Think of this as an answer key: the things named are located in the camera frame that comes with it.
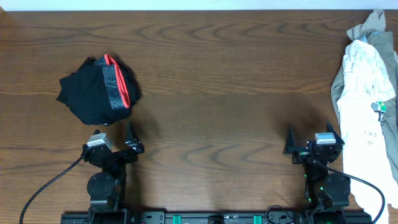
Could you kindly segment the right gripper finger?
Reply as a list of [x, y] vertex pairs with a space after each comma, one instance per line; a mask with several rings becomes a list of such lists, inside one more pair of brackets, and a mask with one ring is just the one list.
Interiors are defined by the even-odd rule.
[[287, 138], [284, 145], [283, 154], [293, 154], [295, 151], [295, 139], [293, 134], [292, 126], [289, 125], [287, 131]]
[[336, 144], [338, 144], [338, 145], [344, 145], [345, 144], [344, 140], [342, 140], [342, 138], [333, 129], [333, 126], [331, 125], [331, 123], [329, 121], [326, 123], [326, 131], [328, 133], [332, 133], [333, 134], [333, 136], [334, 136], [334, 138], [336, 140]]

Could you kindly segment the white printed t-shirt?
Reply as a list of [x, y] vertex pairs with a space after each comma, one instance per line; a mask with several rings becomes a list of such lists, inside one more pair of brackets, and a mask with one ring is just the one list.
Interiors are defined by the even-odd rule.
[[342, 63], [343, 91], [336, 105], [340, 114], [343, 171], [363, 179], [351, 183], [356, 203], [376, 218], [388, 223], [388, 209], [381, 210], [381, 199], [397, 208], [397, 182], [392, 178], [386, 156], [381, 118], [386, 111], [381, 103], [395, 97], [386, 66], [371, 45], [355, 40], [346, 47]]

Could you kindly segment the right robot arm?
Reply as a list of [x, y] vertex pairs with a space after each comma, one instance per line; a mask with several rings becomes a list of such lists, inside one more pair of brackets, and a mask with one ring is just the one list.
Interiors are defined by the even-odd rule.
[[351, 180], [333, 172], [329, 164], [341, 154], [344, 141], [330, 123], [326, 132], [316, 133], [305, 147], [295, 143], [289, 126], [283, 153], [292, 156], [292, 163], [301, 165], [305, 177], [305, 198], [308, 208], [293, 215], [294, 223], [343, 223], [343, 209], [349, 205]]

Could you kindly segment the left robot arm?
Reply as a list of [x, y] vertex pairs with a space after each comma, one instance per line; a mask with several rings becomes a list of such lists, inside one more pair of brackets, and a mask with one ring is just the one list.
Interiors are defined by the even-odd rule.
[[87, 183], [90, 195], [89, 223], [140, 223], [140, 215], [126, 205], [126, 165], [136, 162], [144, 153], [144, 145], [128, 122], [125, 144], [127, 149], [112, 151], [106, 133], [98, 130], [82, 146], [82, 159], [101, 169]]

